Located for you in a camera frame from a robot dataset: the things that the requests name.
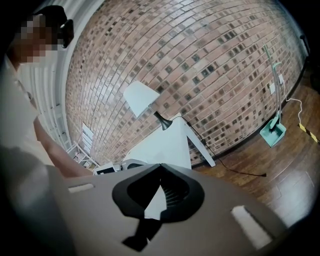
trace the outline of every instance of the black cable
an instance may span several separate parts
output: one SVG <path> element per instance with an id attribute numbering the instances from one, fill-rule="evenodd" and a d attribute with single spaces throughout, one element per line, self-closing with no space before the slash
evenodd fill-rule
<path id="1" fill-rule="evenodd" d="M 212 149 L 207 145 L 206 140 L 205 140 L 204 138 L 202 138 L 202 136 L 199 134 L 199 132 L 197 132 L 196 129 L 193 128 L 193 126 L 192 126 L 183 116 L 176 116 L 174 119 L 172 119 L 172 121 L 175 120 L 176 118 L 183 118 L 183 119 L 185 120 L 186 124 L 187 124 L 190 128 L 192 128 L 192 129 L 196 132 L 196 134 L 199 135 L 199 137 L 200 137 L 200 139 L 201 139 L 201 143 L 202 143 L 204 146 L 206 146 L 206 147 L 212 152 L 212 154 L 214 155 L 214 157 L 215 157 L 216 159 L 218 159 L 218 160 L 220 161 L 220 163 L 221 163 L 227 170 L 232 171 L 232 172 L 235 172 L 235 173 L 237 173 L 237 174 L 251 175 L 251 176 L 257 176 L 257 177 L 267 177 L 267 174 L 266 174 L 266 173 L 264 173 L 264 174 L 252 174 L 252 173 L 247 173 L 247 172 L 241 172 L 241 171 L 238 171 L 238 170 L 234 170 L 234 169 L 231 169 L 231 168 L 225 166 L 224 162 L 222 162 L 222 160 L 221 160 L 220 158 L 218 158 L 218 157 L 216 156 L 216 154 L 212 151 Z"/>

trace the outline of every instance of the white shirt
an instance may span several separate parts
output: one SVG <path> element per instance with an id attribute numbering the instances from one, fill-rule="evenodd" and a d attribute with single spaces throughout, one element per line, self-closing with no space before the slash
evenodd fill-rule
<path id="1" fill-rule="evenodd" d="M 53 166 L 36 137 L 33 122 L 38 114 L 18 80 L 16 70 L 5 56 L 0 71 L 0 145 L 9 149 L 19 147 L 45 165 Z"/>

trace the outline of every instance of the white cable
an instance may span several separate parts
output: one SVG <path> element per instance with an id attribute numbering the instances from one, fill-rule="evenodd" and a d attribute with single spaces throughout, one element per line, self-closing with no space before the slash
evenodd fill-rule
<path id="1" fill-rule="evenodd" d="M 293 101 L 300 102 L 300 111 L 299 111 L 299 113 L 298 113 L 298 118 L 299 118 L 299 124 L 301 124 L 300 113 L 302 112 L 302 102 L 301 102 L 301 100 L 295 99 L 295 98 L 287 99 L 285 80 L 282 79 L 282 82 L 283 82 L 283 89 L 284 89 L 285 101 L 288 102 L 288 101 L 290 101 L 290 100 L 293 100 Z"/>

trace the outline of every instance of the black lamp base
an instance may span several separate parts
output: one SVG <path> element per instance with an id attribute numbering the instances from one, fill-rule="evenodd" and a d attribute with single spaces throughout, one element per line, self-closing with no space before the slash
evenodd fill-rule
<path id="1" fill-rule="evenodd" d="M 170 125 L 172 124 L 171 120 L 167 120 L 165 118 L 163 118 L 158 111 L 153 113 L 154 116 L 160 121 L 160 124 L 162 126 L 162 131 L 168 129 L 170 127 Z"/>

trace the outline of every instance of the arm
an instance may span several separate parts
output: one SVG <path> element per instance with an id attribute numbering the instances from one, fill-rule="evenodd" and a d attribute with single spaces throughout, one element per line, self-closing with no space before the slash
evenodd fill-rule
<path id="1" fill-rule="evenodd" d="M 36 138 L 41 142 L 55 167 L 66 178 L 90 176 L 93 173 L 73 160 L 44 130 L 38 118 L 33 122 Z"/>

